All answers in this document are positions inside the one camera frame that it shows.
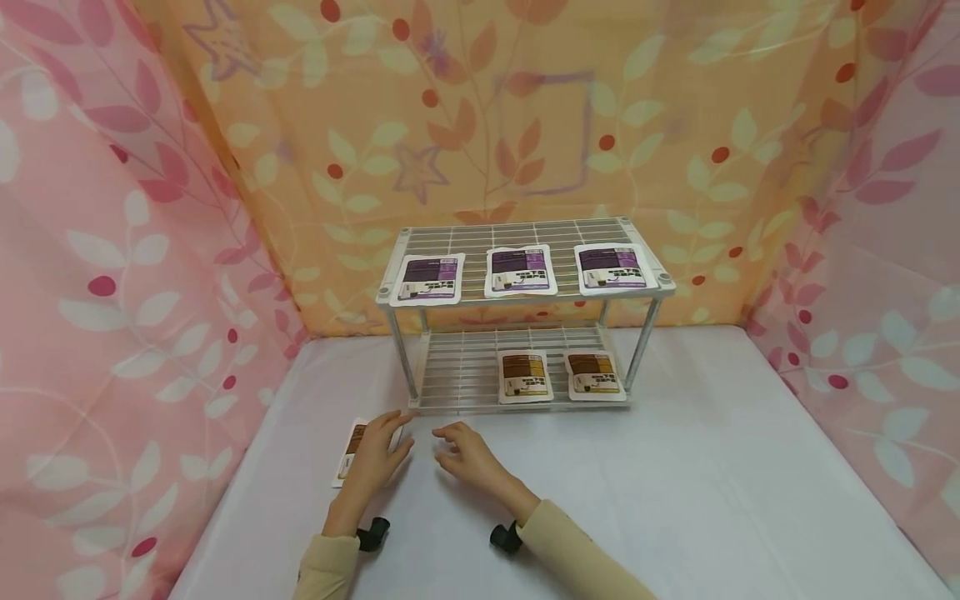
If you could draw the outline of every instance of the pink curtain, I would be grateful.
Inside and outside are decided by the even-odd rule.
[[[0,0],[0,281],[4,597],[165,597],[306,336],[122,2]]]
[[[937,4],[911,55],[922,36],[868,35],[892,92],[799,199],[748,328],[960,597],[960,1]]]

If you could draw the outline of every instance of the white wire shelf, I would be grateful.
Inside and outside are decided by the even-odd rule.
[[[666,298],[677,289],[670,274],[663,269],[657,257],[637,232],[630,219],[582,219],[574,221],[548,221],[540,223],[512,223],[505,225],[469,226],[454,228],[404,228],[394,244],[390,263],[380,282],[376,302],[383,310],[394,310],[389,305],[390,294],[399,277],[400,264],[407,254],[467,255],[460,302],[447,306],[431,306],[431,310],[455,306],[477,306],[517,302],[602,300],[608,297],[585,297],[580,294],[577,281],[576,258],[573,248],[579,244],[638,244],[644,252],[653,276],[659,287],[634,290],[616,294],[616,298]],[[550,259],[557,279],[556,296],[509,296],[505,298],[484,297],[484,277],[487,273],[487,250],[491,248],[516,248],[534,244],[550,247]]]
[[[580,244],[637,244],[651,267],[658,287],[624,291],[604,296],[583,296],[577,280],[576,258],[573,248]],[[484,278],[487,273],[487,250],[516,248],[534,244],[550,246],[556,296],[509,296],[486,298]],[[462,252],[464,264],[461,300],[441,306],[416,306],[420,312],[423,337],[420,360],[411,367],[403,336],[396,321],[390,295],[399,277],[403,257],[407,254],[451,254]],[[628,407],[629,392],[633,388],[640,358],[646,349],[660,312],[663,299],[673,296],[677,286],[663,269],[657,257],[640,236],[630,219],[583,219],[548,221],[491,226],[453,228],[404,228],[396,239],[394,251],[380,283],[376,302],[386,313],[394,336],[394,344],[406,376],[410,393],[410,407],[424,413],[477,413],[532,410],[585,410],[593,408]],[[647,316],[636,342],[629,367],[624,371],[615,349],[607,338],[606,319],[612,300],[648,298],[651,300]],[[480,325],[456,331],[431,331],[427,310],[513,304],[518,302],[566,302],[600,300],[603,307],[600,319],[588,324],[518,324]],[[575,402],[567,393],[567,375],[564,350],[569,348],[602,349],[611,352],[617,361],[617,373],[627,391],[626,401]],[[535,349],[547,352],[547,372],[553,386],[554,400],[522,404],[500,404],[498,399],[499,370],[496,353],[502,349]]]

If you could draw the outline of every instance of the cloth wall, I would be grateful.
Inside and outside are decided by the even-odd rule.
[[[0,282],[0,595],[166,597],[305,331],[122,2],[0,0]]]
[[[209,105],[204,125],[235,158],[306,325],[323,335],[386,332],[372,297],[401,227],[615,214],[635,220],[679,283],[663,323],[736,322],[796,197],[841,158],[821,133],[852,118],[824,100],[849,104],[886,68],[852,42],[870,25],[912,27],[925,5],[137,4],[191,100]],[[444,314],[495,323],[596,309],[529,306]],[[642,315],[628,304],[612,322]]]
[[[828,134],[852,160],[801,198],[748,330],[960,597],[960,2],[942,5],[859,38],[891,92],[875,126]]]

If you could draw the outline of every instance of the sleeve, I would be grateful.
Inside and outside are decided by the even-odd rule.
[[[527,524],[516,531],[524,545],[578,598],[657,600],[549,500],[543,500]]]
[[[294,600],[345,600],[360,540],[314,536],[300,561]]]

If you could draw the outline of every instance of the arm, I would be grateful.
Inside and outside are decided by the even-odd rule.
[[[300,561],[293,600],[347,598],[360,552],[357,527],[370,500],[410,453],[414,444],[411,439],[405,440],[393,453],[389,451],[394,432],[409,421],[409,416],[396,411],[367,425],[344,486],[330,503],[324,528],[310,541]]]
[[[636,577],[600,549],[560,508],[540,500],[493,456],[478,433],[462,423],[434,431],[454,444],[437,455],[441,467],[495,497],[516,519],[524,544],[579,598],[657,600]]]

